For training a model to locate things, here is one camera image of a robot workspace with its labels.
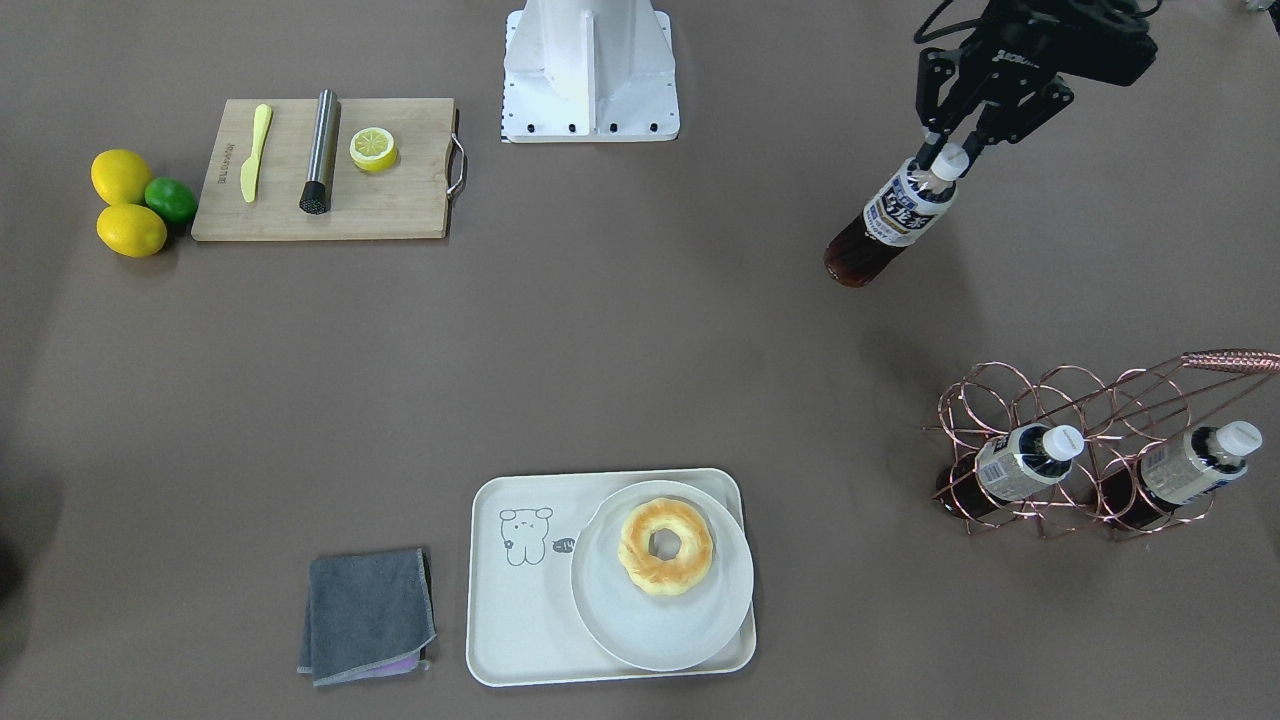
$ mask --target towel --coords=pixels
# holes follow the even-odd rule
[[[421,550],[311,562],[298,673],[316,687],[410,673],[433,639]]]

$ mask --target yellow knife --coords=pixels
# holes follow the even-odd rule
[[[271,106],[262,104],[253,110],[253,150],[248,160],[241,165],[241,195],[244,202],[257,197],[257,168],[262,164],[262,143],[266,142],[266,128],[271,127]]]

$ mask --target tabletop surface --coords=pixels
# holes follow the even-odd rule
[[[1252,475],[1126,543],[966,537],[922,430],[977,363],[1280,350],[1280,38],[1240,5],[1165,3],[1135,85],[1068,78],[851,290],[822,251],[919,143],[929,0],[660,3],[680,138],[541,146],[499,141],[509,0],[4,4],[0,715],[1280,716],[1280,386],[1231,409],[1268,437]],[[227,99],[325,87],[457,100],[447,240],[95,236],[97,152],[198,188]],[[740,486],[750,664],[471,678],[480,487],[672,468]],[[314,688],[307,564],[403,547],[430,670]]]

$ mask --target citrus fruit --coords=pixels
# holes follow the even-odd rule
[[[398,156],[396,138],[383,128],[365,128],[351,137],[351,159],[366,173],[390,168]]]
[[[108,205],[142,202],[142,192],[151,182],[151,168],[137,152],[116,147],[93,158],[90,178]]]
[[[97,217],[97,237],[120,255],[146,258],[164,247],[169,228],[142,205],[108,205]]]
[[[156,178],[148,182],[142,199],[156,215],[175,225],[189,223],[196,217],[196,195],[173,178]]]

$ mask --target bagel hole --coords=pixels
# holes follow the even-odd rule
[[[666,528],[649,536],[649,555],[663,562],[680,555],[680,536]]]

